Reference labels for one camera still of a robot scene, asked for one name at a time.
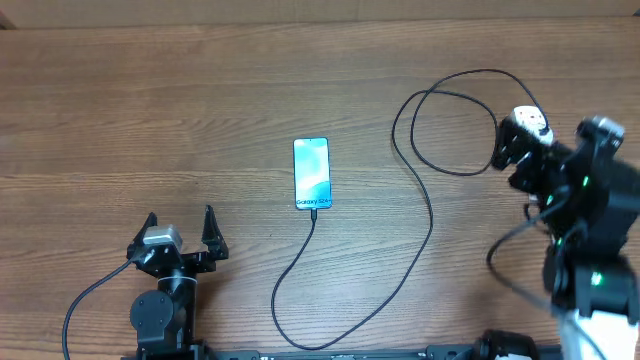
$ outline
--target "wooden table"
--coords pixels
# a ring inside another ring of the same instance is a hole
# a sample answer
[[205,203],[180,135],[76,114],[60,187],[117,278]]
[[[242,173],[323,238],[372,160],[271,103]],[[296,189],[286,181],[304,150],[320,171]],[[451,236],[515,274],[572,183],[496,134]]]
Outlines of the wooden table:
[[[291,143],[330,139],[332,209],[278,294],[284,329],[324,343],[395,288],[423,240],[426,207],[394,155],[394,115],[453,72],[520,76],[572,143],[583,116],[624,124],[619,154],[640,166],[640,23],[634,18],[424,21],[0,32],[0,358],[59,359],[71,301],[125,260],[147,213],[201,249],[212,204],[231,258],[200,277],[197,335],[216,349],[291,351],[271,290],[309,231],[293,202]],[[501,118],[524,92],[499,75],[444,88]],[[409,152],[407,111],[399,125]],[[418,147],[436,164],[477,169],[493,127],[480,107],[434,96]],[[558,341],[547,314],[498,285],[491,243],[522,221],[526,196],[503,173],[458,178],[411,155],[435,230],[384,311],[331,349],[471,342],[486,328]],[[640,267],[638,226],[626,247]],[[546,240],[531,231],[498,267],[543,294]],[[155,280],[133,268],[88,296],[70,327],[72,358],[135,350],[129,307]]]

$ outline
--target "smartphone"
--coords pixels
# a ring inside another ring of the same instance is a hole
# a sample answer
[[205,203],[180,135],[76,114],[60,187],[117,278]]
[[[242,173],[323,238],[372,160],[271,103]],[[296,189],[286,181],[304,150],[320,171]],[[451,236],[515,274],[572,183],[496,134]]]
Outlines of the smartphone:
[[331,207],[329,140],[327,138],[294,140],[293,172],[298,209]]

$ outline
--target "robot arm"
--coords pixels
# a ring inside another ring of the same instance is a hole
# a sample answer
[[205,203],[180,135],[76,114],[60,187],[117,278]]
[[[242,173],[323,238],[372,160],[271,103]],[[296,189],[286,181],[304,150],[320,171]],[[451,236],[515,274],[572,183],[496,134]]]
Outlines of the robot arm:
[[146,256],[134,261],[138,270],[158,279],[158,289],[138,296],[131,305],[131,325],[138,334],[135,357],[123,360],[210,360],[203,341],[195,339],[197,274],[213,272],[216,261],[229,257],[213,208],[205,209],[202,242],[207,251],[181,253],[182,238],[173,225],[158,226],[149,214],[127,249],[127,259],[141,249]]
[[551,143],[535,107],[519,107],[503,120],[492,165],[516,171],[512,187],[537,199],[540,211],[566,200],[544,219],[551,243],[543,270],[558,316],[567,360],[633,359],[638,339],[636,276],[620,250],[640,211],[640,175],[614,159],[624,129],[605,117],[585,119],[573,151]]

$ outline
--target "samsung galaxy phone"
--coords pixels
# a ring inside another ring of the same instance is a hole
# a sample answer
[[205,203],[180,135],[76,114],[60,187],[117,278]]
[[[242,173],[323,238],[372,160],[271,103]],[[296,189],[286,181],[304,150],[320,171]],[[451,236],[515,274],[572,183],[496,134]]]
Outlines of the samsung galaxy phone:
[[327,138],[296,139],[293,142],[293,171],[298,209],[331,207]]

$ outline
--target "black cable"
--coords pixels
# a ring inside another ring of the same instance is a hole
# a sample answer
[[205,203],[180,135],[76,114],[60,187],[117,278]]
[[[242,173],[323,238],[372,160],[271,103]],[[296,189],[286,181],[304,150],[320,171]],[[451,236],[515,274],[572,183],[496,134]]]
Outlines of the black cable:
[[[524,217],[525,217],[527,220],[530,220],[530,219],[531,219],[531,213],[529,212],[529,208],[530,208],[530,207],[531,207],[531,203],[526,203],[526,204],[524,204],[524,206],[523,206]],[[536,223],[534,224],[534,227],[535,227],[536,229],[540,230],[540,232],[541,232],[541,233],[543,233],[543,234],[545,234],[545,235],[550,235],[550,234],[551,234],[551,233],[549,232],[549,230],[548,230],[548,229],[544,228],[543,226],[539,226],[539,224],[540,224],[539,222],[536,222]]]
[[505,276],[500,274],[495,269],[495,267],[493,266],[493,256],[495,255],[496,251],[498,250],[498,248],[503,243],[505,243],[506,241],[509,241],[514,236],[524,232],[529,227],[533,226],[533,224],[535,224],[537,221],[540,221],[541,219],[543,219],[543,218],[549,216],[550,214],[553,214],[554,212],[558,211],[566,203],[567,203],[566,199],[558,201],[558,202],[556,202],[556,204],[554,204],[553,206],[547,208],[546,210],[544,210],[540,214],[532,217],[531,219],[529,219],[529,220],[521,223],[520,225],[516,226],[515,228],[511,229],[509,232],[507,232],[505,235],[503,235],[500,239],[498,239],[495,243],[493,243],[493,245],[491,246],[491,248],[487,252],[487,257],[485,259],[485,262],[487,264],[487,267],[489,268],[489,271],[491,272],[491,275],[493,275],[493,277],[499,283],[501,283],[503,286],[511,289],[516,294],[522,296],[525,300],[527,300],[528,302],[530,302],[534,306],[536,306],[536,307],[538,307],[538,308],[540,308],[542,310],[545,310],[545,311],[551,311],[553,315],[558,315],[559,313],[558,314],[553,313],[554,309],[553,309],[552,304],[550,302],[545,301],[545,300],[541,299],[540,297],[534,295],[533,293],[529,292],[528,290],[525,290],[525,289],[519,287],[518,285],[513,283],[511,280],[507,279]]
[[[396,115],[395,120],[393,121],[393,125],[391,127],[391,142],[393,144],[393,148],[395,149],[396,153],[398,154],[398,156],[400,157],[400,159],[402,159],[402,162],[407,166],[407,168],[411,171],[411,173],[413,174],[413,176],[416,178],[416,181],[418,182],[418,184],[420,185],[420,188],[422,190],[422,194],[424,196],[425,199],[425,203],[427,206],[427,210],[429,213],[429,229],[427,232],[427,236],[425,237],[425,239],[422,242],[422,245],[420,246],[420,249],[418,250],[418,252],[416,253],[416,256],[413,258],[413,261],[411,262],[411,264],[409,265],[409,268],[407,269],[407,271],[405,272],[404,276],[402,277],[402,280],[400,281],[400,283],[398,284],[398,286],[395,288],[395,290],[391,293],[391,295],[389,295],[389,297],[380,305],[378,306],[378,308],[376,308],[369,316],[367,316],[366,318],[364,318],[362,321],[360,321],[359,323],[357,323],[355,326],[353,326],[351,329],[347,330],[346,332],[344,332],[342,335],[338,336],[337,338],[333,339],[332,341],[320,345],[320,346],[303,346],[300,344],[297,344],[296,342],[294,342],[293,340],[291,340],[282,330],[282,328],[280,327],[280,324],[278,323],[277,317],[276,317],[276,312],[275,312],[275,298],[276,298],[276,292],[278,291],[278,287],[280,286],[280,283],[284,280],[285,276],[291,271],[291,269],[293,268],[293,266],[296,264],[296,262],[298,261],[298,259],[300,258],[300,256],[302,255],[302,253],[304,252],[304,249],[306,248],[307,244],[309,243],[309,240],[311,240],[311,236],[313,235],[313,230],[315,229],[315,219],[314,219],[314,211],[312,210],[312,225],[311,225],[311,231],[309,232],[309,236],[307,237],[307,240],[304,242],[302,248],[300,249],[300,251],[298,252],[298,254],[296,255],[296,257],[294,258],[293,262],[291,262],[291,264],[287,267],[287,269],[282,273],[282,275],[280,275],[280,278],[278,278],[278,281],[276,282],[276,285],[274,286],[273,289],[273,293],[271,296],[271,316],[273,317],[273,322],[276,325],[276,328],[278,329],[278,332],[280,332],[280,335],[282,335],[282,337],[287,340],[287,342],[299,349],[302,350],[308,350],[308,351],[312,351],[312,350],[321,350],[324,348],[327,348],[335,343],[337,343],[338,341],[344,339],[346,336],[348,336],[349,334],[351,334],[352,332],[354,332],[355,330],[357,330],[358,328],[360,328],[362,325],[364,325],[367,321],[371,320],[374,316],[376,316],[382,309],[384,309],[384,307],[391,302],[391,300],[393,300],[393,298],[398,294],[398,292],[400,291],[400,289],[402,288],[402,286],[404,285],[405,281],[407,280],[407,278],[409,277],[409,274],[411,273],[411,270],[413,270],[413,267],[415,266],[415,264],[417,263],[418,259],[420,258],[420,255],[422,254],[422,251],[424,250],[424,248],[426,247],[427,243],[429,242],[429,238],[431,237],[431,233],[433,232],[433,208],[431,206],[431,200],[429,198],[429,192],[427,191],[426,186],[424,185],[422,179],[420,178],[420,176],[418,175],[418,173],[416,172],[416,170],[409,164],[409,161],[407,160],[407,158],[402,154],[402,152],[400,151],[400,149],[398,148],[398,144],[396,142],[396,126],[398,124],[398,120],[400,119],[400,115],[402,115],[402,112],[404,111],[404,109],[407,107],[407,105],[409,104],[409,102],[411,102],[411,100],[413,100],[413,98],[415,98],[416,96],[420,95],[420,94],[424,94],[422,96],[422,99],[420,100],[420,103],[418,104],[418,106],[416,107],[416,111],[413,115],[413,119],[411,121],[411,134],[410,134],[410,140],[411,140],[411,147],[413,148],[413,151],[415,152],[415,154],[418,156],[418,158],[424,162],[425,164],[427,164],[429,167],[433,168],[436,171],[439,172],[443,172],[445,174],[450,174],[450,175],[457,175],[457,176],[473,176],[473,175],[478,175],[483,173],[487,168],[489,168],[489,166],[491,165],[491,162],[493,161],[495,155],[496,155],[496,150],[497,150],[497,145],[498,145],[498,121],[496,119],[495,114],[493,113],[493,111],[491,111],[491,109],[484,104],[483,102],[481,102],[480,100],[473,98],[471,96],[468,95],[464,95],[464,94],[460,94],[460,93],[455,93],[452,91],[444,91],[444,90],[436,90],[436,88],[442,84],[443,82],[452,79],[454,77],[458,77],[461,75],[466,75],[466,74],[473,74],[473,73],[481,73],[481,72],[493,72],[493,73],[499,73],[499,74],[503,74],[506,75],[510,78],[512,78],[513,80],[515,80],[523,89],[524,91],[527,93],[527,95],[529,95],[529,97],[531,98],[531,100],[533,101],[533,103],[538,107],[538,109],[540,109],[540,112],[542,113],[542,116],[544,117],[545,120],[545,128],[541,131],[541,134],[546,134],[549,130],[549,121],[547,120],[547,115],[545,114],[544,110],[542,110],[542,107],[540,106],[540,104],[538,103],[538,101],[535,99],[535,97],[533,96],[533,94],[531,93],[531,91],[529,91],[529,89],[524,85],[524,83],[522,81],[520,81],[520,79],[518,79],[517,77],[515,77],[514,75],[503,71],[503,70],[497,70],[497,69],[477,69],[477,70],[469,70],[469,71],[463,71],[463,72],[459,72],[453,75],[449,75],[441,80],[438,80],[433,86],[431,86],[430,89],[428,90],[421,90],[418,91],[416,93],[414,93],[413,95],[411,95],[402,105],[402,107],[400,108],[400,110],[398,111],[398,114]],[[418,149],[415,146],[415,141],[414,141],[414,127],[415,127],[415,122],[417,119],[417,115],[418,115],[418,111],[420,110],[420,107],[422,106],[422,104],[424,103],[424,101],[426,100],[427,96],[429,96],[432,93],[436,93],[436,94],[443,94],[443,95],[450,95],[450,96],[456,96],[459,98],[463,98],[469,101],[472,101],[480,106],[482,106],[491,116],[492,120],[493,120],[493,124],[494,124],[494,128],[496,131],[496,137],[495,137],[495,144],[494,144],[494,148],[491,154],[491,157],[489,159],[489,161],[487,162],[487,164],[482,167],[480,170],[478,171],[474,171],[474,172],[470,172],[470,173],[464,173],[464,172],[457,172],[457,171],[450,171],[450,170],[446,170],[443,169],[441,167],[438,167],[434,164],[432,164],[431,162],[429,162],[424,156],[422,156],[422,154],[420,153],[420,151],[418,151]]]
[[579,217],[576,220],[575,224],[573,224],[573,226],[562,236],[564,238],[563,247],[567,246],[569,244],[569,239],[578,232],[580,232],[580,235],[582,235],[582,238],[578,241],[586,241],[589,238],[589,226],[587,225],[587,222],[581,217]]
[[98,286],[106,283],[107,281],[111,280],[114,276],[121,273],[122,270],[126,269],[129,265],[131,265],[131,263],[135,261],[135,259],[136,259],[136,256],[132,256],[131,259],[127,260],[127,262],[122,264],[119,268],[115,269],[111,274],[103,277],[102,279],[98,280],[95,284],[89,286],[85,291],[80,293],[80,295],[78,295],[78,297],[75,300],[73,300],[73,303],[71,303],[71,306],[67,311],[67,316],[64,318],[64,325],[62,326],[62,354],[64,355],[65,360],[70,360],[69,348],[67,346],[67,332],[69,331],[69,322],[71,321],[71,314],[73,313],[73,310],[75,310],[76,306],[78,306],[80,301],[85,296],[87,296],[90,292],[95,290]]

